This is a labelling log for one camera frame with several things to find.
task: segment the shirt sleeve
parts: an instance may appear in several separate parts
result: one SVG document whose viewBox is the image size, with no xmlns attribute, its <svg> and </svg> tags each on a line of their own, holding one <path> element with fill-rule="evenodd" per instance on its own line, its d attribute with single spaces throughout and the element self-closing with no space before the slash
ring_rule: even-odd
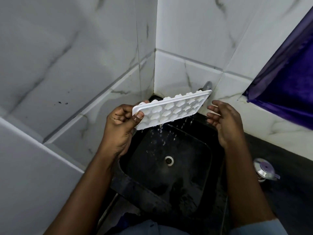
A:
<svg viewBox="0 0 313 235">
<path fill-rule="evenodd" d="M 229 235 L 288 235 L 278 219 L 248 224 L 233 229 Z"/>
</svg>

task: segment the black sink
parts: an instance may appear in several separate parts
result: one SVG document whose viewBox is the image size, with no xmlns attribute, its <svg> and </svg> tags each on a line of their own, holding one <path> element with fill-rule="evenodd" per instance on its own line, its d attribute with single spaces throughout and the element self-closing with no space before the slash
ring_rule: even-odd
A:
<svg viewBox="0 0 313 235">
<path fill-rule="evenodd" d="M 217 131 L 196 113 L 137 131 L 111 188 L 144 212 L 185 222 L 203 219 L 215 202 L 223 160 Z"/>
</svg>

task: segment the purple curtain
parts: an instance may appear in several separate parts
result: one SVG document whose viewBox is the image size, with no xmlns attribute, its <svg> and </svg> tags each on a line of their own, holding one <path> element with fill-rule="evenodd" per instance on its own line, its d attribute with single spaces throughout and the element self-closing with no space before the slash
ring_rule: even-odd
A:
<svg viewBox="0 0 313 235">
<path fill-rule="evenodd" d="M 248 102 L 313 130 L 313 8 L 244 95 Z"/>
</svg>

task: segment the person's right hand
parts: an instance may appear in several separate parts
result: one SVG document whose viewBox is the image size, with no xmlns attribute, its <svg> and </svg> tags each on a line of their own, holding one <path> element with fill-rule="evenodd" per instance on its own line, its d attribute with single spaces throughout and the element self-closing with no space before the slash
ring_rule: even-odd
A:
<svg viewBox="0 0 313 235">
<path fill-rule="evenodd" d="M 245 142 L 244 128 L 240 114 L 228 103 L 212 101 L 208 109 L 219 114 L 207 113 L 207 122 L 216 127 L 218 141 L 226 149 L 230 145 Z"/>
</svg>

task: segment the light blue shirt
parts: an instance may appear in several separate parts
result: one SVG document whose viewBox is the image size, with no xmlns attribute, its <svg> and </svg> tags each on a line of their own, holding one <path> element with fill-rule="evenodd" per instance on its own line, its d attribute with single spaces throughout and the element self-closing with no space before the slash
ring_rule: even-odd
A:
<svg viewBox="0 0 313 235">
<path fill-rule="evenodd" d="M 158 225 L 152 220 L 147 220 L 138 225 L 129 227 L 119 235 L 188 235 L 181 230 L 173 227 Z M 288 235 L 283 225 L 278 219 L 264 221 L 260 223 L 248 224 L 239 228 L 235 228 L 230 235 Z"/>
</svg>

